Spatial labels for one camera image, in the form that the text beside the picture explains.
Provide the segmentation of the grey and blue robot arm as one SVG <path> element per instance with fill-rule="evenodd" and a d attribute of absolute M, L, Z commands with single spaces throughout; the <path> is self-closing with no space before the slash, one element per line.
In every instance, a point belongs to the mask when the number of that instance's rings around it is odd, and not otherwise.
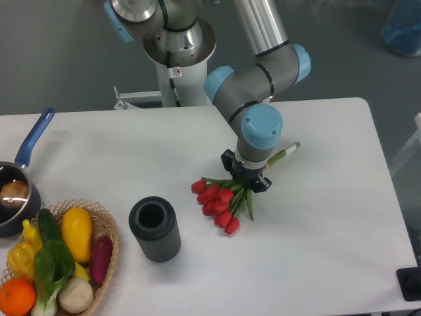
<path fill-rule="evenodd" d="M 266 99 L 304 79 L 311 61 L 303 46 L 289 42 L 273 1 L 234 5 L 256 58 L 242 72 L 230 66 L 208 70 L 216 36 L 194 1 L 105 1 L 103 7 L 123 41 L 142 42 L 155 64 L 164 107 L 218 109 L 237 136 L 235 149 L 221 156 L 224 168 L 259 193 L 271 185 L 263 170 L 283 126 Z"/>

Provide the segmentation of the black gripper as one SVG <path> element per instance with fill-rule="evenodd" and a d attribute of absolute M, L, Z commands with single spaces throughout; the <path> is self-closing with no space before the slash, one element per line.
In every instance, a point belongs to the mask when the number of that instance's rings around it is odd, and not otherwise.
<path fill-rule="evenodd" d="M 220 157 L 224 169 L 234 178 L 250 180 L 249 187 L 254 193 L 266 192 L 271 187 L 272 181 L 261 176 L 264 169 L 263 161 L 237 161 L 234 159 L 234 152 L 230 149 L 226 149 Z"/>

